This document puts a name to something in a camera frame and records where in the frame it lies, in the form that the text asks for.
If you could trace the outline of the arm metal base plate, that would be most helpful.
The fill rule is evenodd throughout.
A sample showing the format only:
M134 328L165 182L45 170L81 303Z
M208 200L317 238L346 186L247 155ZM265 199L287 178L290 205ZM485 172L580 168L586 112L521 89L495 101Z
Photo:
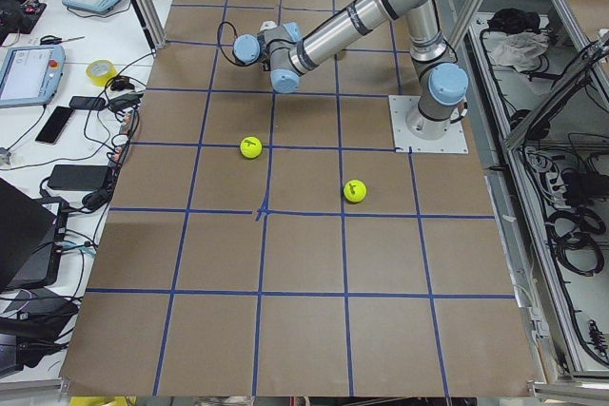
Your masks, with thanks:
M462 122L455 108L444 121L430 121L418 110L419 96L389 95L394 149L398 153L467 154Z

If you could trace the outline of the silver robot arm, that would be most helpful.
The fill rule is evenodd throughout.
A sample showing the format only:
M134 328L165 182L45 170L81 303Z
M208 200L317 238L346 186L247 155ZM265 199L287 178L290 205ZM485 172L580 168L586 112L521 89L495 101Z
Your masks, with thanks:
M378 26L400 18L408 26L410 55L422 88L419 101L406 114L406 126L418 138L439 140L458 122L453 113L469 79L449 56L435 0L352 0L308 34L296 23L284 23L239 35L232 47L233 63L260 64L276 92L293 93L302 76Z

